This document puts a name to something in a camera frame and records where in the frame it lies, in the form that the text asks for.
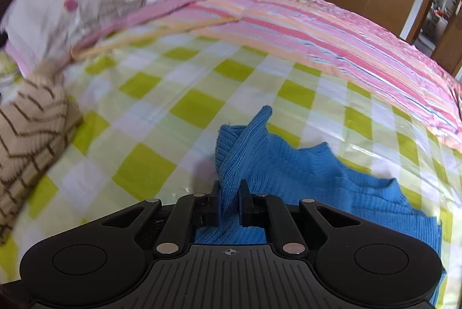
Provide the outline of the blue striped knit sweater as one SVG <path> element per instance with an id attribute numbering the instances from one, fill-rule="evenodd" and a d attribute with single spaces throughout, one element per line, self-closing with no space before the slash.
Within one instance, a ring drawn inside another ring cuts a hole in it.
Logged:
<path id="1" fill-rule="evenodd" d="M 221 224 L 213 249 L 213 308 L 433 308 L 442 279 L 441 228 L 394 179 L 355 171 L 321 143 L 294 149 L 268 131 L 270 107 L 224 125 L 215 147 Z M 239 222 L 238 190 L 253 198 Z"/>

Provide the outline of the green white checkered bedsheet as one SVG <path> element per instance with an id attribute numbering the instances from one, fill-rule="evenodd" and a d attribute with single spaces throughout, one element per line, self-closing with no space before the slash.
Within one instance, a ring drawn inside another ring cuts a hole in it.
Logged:
<path id="1" fill-rule="evenodd" d="M 1 280 L 34 243 L 155 196 L 205 192 L 223 124 L 271 106 L 269 131 L 295 148 L 326 142 L 348 166 L 394 177 L 442 225 L 439 308 L 461 305 L 461 154 L 401 106 L 255 47 L 194 34 L 129 45 L 64 70 L 83 122 L 1 247 Z"/>

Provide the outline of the white pink printed pillow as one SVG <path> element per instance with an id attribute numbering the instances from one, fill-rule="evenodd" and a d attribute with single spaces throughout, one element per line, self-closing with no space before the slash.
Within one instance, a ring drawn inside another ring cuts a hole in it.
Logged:
<path id="1" fill-rule="evenodd" d="M 5 50 L 23 77 L 43 61 L 62 68 L 72 49 L 196 0 L 12 0 L 1 19 Z"/>

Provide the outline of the pink striped quilt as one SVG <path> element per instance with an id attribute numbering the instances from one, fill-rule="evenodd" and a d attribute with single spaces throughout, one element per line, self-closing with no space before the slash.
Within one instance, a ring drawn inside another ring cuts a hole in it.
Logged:
<path id="1" fill-rule="evenodd" d="M 323 0 L 196 0 L 110 32 L 141 38 L 68 69 L 100 130 L 148 145 L 166 128 L 194 141 L 271 106 L 295 147 L 360 142 L 408 159 L 461 152 L 461 86 L 386 29 Z"/>

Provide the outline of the beige brown patterned sweater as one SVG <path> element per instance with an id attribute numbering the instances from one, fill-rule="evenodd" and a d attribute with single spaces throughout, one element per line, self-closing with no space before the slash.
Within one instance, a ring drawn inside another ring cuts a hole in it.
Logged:
<path id="1" fill-rule="evenodd" d="M 41 62 L 1 103 L 1 243 L 28 196 L 70 144 L 82 114 L 53 62 Z"/>

